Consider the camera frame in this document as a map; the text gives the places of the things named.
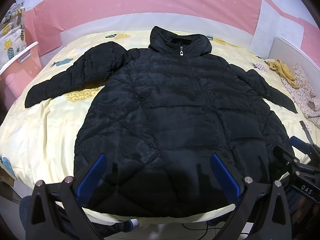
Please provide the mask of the pink white nightstand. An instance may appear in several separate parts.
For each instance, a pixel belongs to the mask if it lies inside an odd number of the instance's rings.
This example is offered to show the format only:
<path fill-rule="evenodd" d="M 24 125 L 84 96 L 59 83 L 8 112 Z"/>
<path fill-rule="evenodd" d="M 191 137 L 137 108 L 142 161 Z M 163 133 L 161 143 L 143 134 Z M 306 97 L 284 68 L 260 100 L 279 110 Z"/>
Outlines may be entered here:
<path fill-rule="evenodd" d="M 42 70 L 39 43 L 33 42 L 1 68 L 1 104 L 8 110 Z"/>

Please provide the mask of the mustard yellow garment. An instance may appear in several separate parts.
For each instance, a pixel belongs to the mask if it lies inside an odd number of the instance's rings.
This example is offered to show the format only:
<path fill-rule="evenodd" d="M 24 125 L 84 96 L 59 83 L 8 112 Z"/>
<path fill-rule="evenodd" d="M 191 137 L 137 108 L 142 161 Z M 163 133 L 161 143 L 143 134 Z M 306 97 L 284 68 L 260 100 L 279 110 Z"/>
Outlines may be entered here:
<path fill-rule="evenodd" d="M 296 83 L 296 78 L 292 74 L 290 68 L 285 63 L 282 63 L 279 59 L 266 60 L 265 63 L 268 65 L 270 70 L 275 71 L 279 76 L 285 79 L 291 85 L 292 88 L 300 88 L 300 86 Z"/>

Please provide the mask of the pineapple print quilt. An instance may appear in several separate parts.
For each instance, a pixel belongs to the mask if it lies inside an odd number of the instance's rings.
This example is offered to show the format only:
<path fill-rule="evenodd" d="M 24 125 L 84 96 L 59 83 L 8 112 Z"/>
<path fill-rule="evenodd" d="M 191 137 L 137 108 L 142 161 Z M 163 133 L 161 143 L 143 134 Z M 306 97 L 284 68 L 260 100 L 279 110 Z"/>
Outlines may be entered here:
<path fill-rule="evenodd" d="M 24 3 L 15 2 L 1 21 L 0 42 L 1 67 L 27 47 Z"/>

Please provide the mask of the white headboard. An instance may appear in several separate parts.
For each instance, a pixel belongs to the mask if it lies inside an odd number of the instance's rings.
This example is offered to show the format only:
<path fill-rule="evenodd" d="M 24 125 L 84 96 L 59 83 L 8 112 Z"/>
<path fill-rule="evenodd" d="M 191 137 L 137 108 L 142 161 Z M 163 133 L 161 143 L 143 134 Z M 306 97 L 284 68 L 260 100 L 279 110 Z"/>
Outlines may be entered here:
<path fill-rule="evenodd" d="M 309 79 L 319 77 L 319 67 L 302 50 L 296 48 L 283 38 L 275 37 L 272 44 L 269 59 L 279 59 L 289 67 L 300 64 Z"/>

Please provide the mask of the floral patterned pillow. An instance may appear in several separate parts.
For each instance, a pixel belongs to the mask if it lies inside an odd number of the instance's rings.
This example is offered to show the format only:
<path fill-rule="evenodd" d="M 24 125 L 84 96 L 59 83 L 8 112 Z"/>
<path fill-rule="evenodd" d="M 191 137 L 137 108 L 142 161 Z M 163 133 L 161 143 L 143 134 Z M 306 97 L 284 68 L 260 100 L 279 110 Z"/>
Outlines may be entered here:
<path fill-rule="evenodd" d="M 302 67 L 298 63 L 291 68 L 284 64 L 284 74 L 289 74 L 289 77 L 281 77 L 283 85 L 304 117 L 319 128 L 319 97 L 312 89 Z"/>

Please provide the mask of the black puffer jacket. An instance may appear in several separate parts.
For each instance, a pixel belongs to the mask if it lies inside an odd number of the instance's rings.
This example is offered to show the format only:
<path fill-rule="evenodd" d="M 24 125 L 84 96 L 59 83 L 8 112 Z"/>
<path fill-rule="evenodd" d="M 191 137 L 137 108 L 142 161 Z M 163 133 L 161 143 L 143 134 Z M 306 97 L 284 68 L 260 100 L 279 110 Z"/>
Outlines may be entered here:
<path fill-rule="evenodd" d="M 85 208 L 124 217 L 182 218 L 226 206 L 210 169 L 214 153 L 259 183 L 284 174 L 272 150 L 292 152 L 292 147 L 268 104 L 296 113 L 294 103 L 255 70 L 211 51 L 204 35 L 154 27 L 148 48 L 99 44 L 29 90 L 28 108 L 101 88 L 74 146 L 75 172 L 97 154 L 108 159 Z"/>

